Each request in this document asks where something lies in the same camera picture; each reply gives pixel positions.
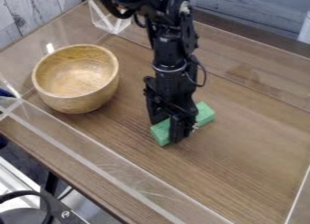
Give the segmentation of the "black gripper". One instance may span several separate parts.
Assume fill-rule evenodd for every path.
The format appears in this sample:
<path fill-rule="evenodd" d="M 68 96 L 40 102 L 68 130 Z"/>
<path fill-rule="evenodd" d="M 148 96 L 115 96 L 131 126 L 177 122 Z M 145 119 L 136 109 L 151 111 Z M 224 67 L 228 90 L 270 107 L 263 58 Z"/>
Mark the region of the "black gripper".
<path fill-rule="evenodd" d="M 153 64 L 155 76 L 144 77 L 147 110 L 152 125 L 169 116 L 169 140 L 180 142 L 194 131 L 198 109 L 192 94 L 198 85 L 198 65 L 177 66 Z"/>

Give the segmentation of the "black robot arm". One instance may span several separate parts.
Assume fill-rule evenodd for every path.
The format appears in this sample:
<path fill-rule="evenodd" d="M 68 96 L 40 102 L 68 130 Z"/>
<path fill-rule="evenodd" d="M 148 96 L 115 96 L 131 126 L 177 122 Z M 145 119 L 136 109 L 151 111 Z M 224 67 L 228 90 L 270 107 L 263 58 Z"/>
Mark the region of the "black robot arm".
<path fill-rule="evenodd" d="M 153 50 L 153 76 L 144 78 L 148 117 L 153 125 L 169 122 L 168 138 L 181 141 L 194 131 L 199 110 L 192 94 L 204 82 L 194 55 L 199 47 L 190 0 L 99 0 L 119 19 L 132 18 L 147 30 Z"/>

